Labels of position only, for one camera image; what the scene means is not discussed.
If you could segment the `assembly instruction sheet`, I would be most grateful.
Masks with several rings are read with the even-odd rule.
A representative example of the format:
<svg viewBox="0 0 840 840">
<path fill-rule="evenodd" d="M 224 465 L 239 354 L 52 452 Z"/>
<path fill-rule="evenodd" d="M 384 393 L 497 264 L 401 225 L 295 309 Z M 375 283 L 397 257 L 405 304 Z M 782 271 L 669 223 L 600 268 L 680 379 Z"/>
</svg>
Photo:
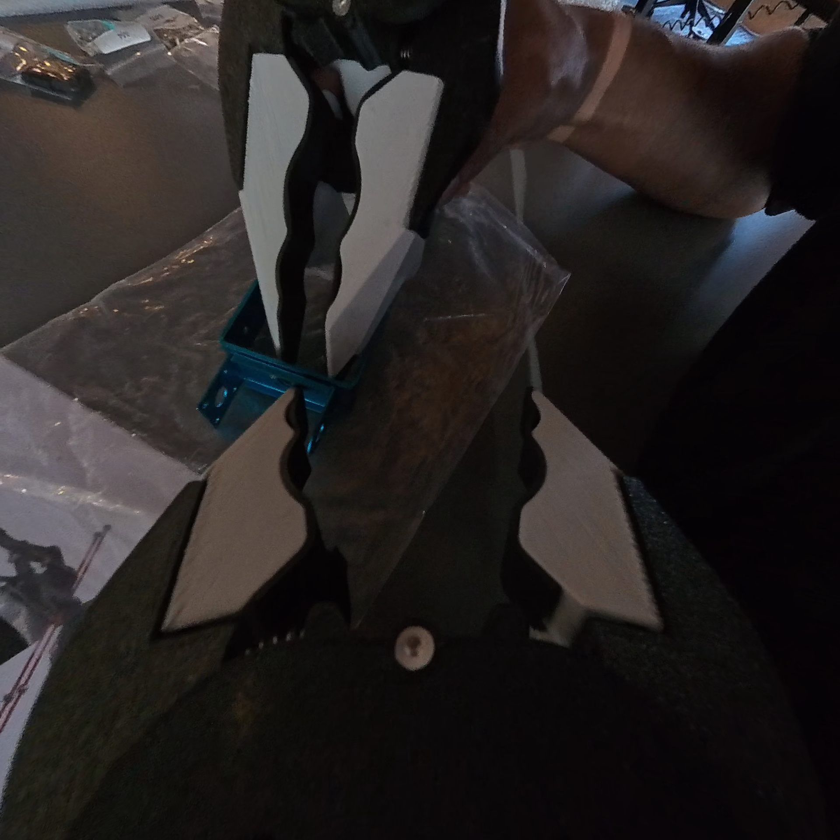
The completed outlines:
<svg viewBox="0 0 840 840">
<path fill-rule="evenodd" d="M 1 385 L 5 770 L 71 625 L 194 474 L 8 360 Z"/>
</svg>

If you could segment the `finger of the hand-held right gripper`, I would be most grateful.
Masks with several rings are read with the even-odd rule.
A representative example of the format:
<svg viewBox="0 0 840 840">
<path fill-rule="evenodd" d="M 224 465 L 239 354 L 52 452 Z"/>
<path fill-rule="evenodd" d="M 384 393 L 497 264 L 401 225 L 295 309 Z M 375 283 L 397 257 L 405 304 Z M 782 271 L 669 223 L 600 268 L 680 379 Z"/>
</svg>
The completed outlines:
<svg viewBox="0 0 840 840">
<path fill-rule="evenodd" d="M 248 88 L 239 192 L 269 334 L 284 361 L 298 358 L 313 246 L 312 94 L 284 55 L 256 54 Z"/>
<path fill-rule="evenodd" d="M 422 261 L 425 241 L 411 217 L 442 95 L 438 77 L 401 70 L 360 101 L 353 134 L 360 189 L 324 323 L 330 376 L 364 351 Z"/>
</svg>

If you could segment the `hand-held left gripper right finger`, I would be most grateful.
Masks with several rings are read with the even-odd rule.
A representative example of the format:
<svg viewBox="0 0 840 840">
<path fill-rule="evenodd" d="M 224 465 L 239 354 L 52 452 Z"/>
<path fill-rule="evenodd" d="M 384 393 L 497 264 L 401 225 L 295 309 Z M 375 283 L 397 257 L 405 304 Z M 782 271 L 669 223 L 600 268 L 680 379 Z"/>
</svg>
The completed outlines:
<svg viewBox="0 0 840 840">
<path fill-rule="evenodd" d="M 572 645 L 590 618 L 661 632 L 663 619 L 613 462 L 540 391 L 526 397 L 515 526 L 530 635 Z"/>
</svg>

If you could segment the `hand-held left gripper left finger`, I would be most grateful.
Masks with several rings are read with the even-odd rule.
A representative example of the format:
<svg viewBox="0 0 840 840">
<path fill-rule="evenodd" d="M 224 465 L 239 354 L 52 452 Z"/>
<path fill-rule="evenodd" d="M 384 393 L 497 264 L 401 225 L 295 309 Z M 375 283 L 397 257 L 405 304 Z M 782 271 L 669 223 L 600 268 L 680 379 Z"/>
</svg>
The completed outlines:
<svg viewBox="0 0 840 840">
<path fill-rule="evenodd" d="M 331 603 L 344 616 L 344 558 L 304 490 L 308 414 L 291 387 L 207 471 L 161 631 L 234 620 L 241 637 L 302 630 Z"/>
</svg>

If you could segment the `blue metal bracket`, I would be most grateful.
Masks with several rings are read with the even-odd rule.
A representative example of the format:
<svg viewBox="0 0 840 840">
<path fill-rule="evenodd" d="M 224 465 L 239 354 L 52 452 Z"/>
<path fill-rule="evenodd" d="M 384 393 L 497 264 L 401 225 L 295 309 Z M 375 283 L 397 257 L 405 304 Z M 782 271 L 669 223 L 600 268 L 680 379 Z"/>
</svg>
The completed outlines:
<svg viewBox="0 0 840 840">
<path fill-rule="evenodd" d="M 224 419 L 241 389 L 280 398 L 297 387 L 308 412 L 307 451 L 318 446 L 332 415 L 352 406 L 369 351 L 353 358 L 338 376 L 290 364 L 269 354 L 268 322 L 257 280 L 253 280 L 218 341 L 225 360 L 210 381 L 197 410 L 214 427 Z"/>
</svg>

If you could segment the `pile of small parts bags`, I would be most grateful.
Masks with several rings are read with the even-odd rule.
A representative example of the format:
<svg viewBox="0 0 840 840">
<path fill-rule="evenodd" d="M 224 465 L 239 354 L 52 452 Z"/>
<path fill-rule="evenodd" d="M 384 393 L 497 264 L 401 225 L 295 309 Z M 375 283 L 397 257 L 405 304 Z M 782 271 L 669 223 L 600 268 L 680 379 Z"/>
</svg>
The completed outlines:
<svg viewBox="0 0 840 840">
<path fill-rule="evenodd" d="M 127 87 L 180 65 L 217 88 L 223 8 L 221 1 L 2 1 L 2 87 L 78 105 L 100 77 Z M 59 18 L 71 50 L 23 35 L 25 18 Z"/>
</svg>

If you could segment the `person's right hand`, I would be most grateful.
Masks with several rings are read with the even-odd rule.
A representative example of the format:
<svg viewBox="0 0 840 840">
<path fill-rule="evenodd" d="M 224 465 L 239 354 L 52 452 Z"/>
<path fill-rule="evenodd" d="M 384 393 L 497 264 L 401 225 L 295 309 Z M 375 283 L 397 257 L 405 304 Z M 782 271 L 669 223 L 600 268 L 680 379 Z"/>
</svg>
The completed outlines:
<svg viewBox="0 0 840 840">
<path fill-rule="evenodd" d="M 607 56 L 616 15 L 554 1 L 508 2 L 500 94 L 486 132 L 442 199 L 459 194 L 502 151 L 573 124 Z"/>
</svg>

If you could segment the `person's right forearm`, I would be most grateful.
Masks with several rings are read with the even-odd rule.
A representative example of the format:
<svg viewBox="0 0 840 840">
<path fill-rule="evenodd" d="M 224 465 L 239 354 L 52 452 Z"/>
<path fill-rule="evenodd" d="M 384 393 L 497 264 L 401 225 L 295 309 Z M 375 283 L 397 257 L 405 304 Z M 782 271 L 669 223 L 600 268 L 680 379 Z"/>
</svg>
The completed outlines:
<svg viewBox="0 0 840 840">
<path fill-rule="evenodd" d="M 619 18 L 623 50 L 563 140 L 573 152 L 688 214 L 838 212 L 837 14 L 730 47 Z"/>
</svg>

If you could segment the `clear plastic bag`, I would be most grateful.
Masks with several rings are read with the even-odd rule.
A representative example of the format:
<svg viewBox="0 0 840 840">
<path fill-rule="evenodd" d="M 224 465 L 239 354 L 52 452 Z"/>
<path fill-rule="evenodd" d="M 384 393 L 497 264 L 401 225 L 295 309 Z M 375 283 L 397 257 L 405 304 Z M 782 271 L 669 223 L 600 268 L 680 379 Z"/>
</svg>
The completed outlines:
<svg viewBox="0 0 840 840">
<path fill-rule="evenodd" d="M 423 264 L 369 348 L 352 404 L 334 408 L 307 493 L 349 565 L 353 619 L 370 609 L 424 513 L 507 387 L 568 273 L 476 187 L 439 213 Z M 254 279 L 233 211 L 167 257 L 2 348 L 16 364 L 147 445 L 203 471 L 246 421 L 197 404 L 217 341 Z"/>
</svg>

